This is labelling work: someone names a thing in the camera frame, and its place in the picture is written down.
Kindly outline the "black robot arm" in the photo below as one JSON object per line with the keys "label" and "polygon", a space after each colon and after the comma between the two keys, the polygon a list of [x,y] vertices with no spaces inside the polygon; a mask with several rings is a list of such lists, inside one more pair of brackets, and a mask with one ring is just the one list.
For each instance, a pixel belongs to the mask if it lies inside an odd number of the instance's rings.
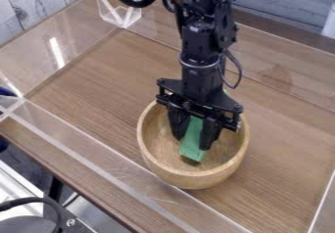
{"label": "black robot arm", "polygon": [[[118,0],[133,8],[145,8],[157,0]],[[166,107],[170,133],[185,135],[190,119],[202,120],[198,148],[206,151],[224,129],[237,130],[242,106],[224,89],[237,88],[225,78],[225,64],[236,58],[229,47],[236,43],[232,0],[160,0],[173,13],[181,50],[181,78],[158,78],[157,102]]]}

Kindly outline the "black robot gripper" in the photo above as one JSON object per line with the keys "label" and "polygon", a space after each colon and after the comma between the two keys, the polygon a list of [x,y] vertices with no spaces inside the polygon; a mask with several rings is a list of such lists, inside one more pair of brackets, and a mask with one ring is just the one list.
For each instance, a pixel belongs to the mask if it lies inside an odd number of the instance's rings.
{"label": "black robot gripper", "polygon": [[166,107],[172,136],[180,140],[192,117],[202,120],[198,148],[208,151],[221,130],[238,130],[242,105],[224,92],[221,62],[209,66],[181,65],[181,79],[157,80],[157,103]]}

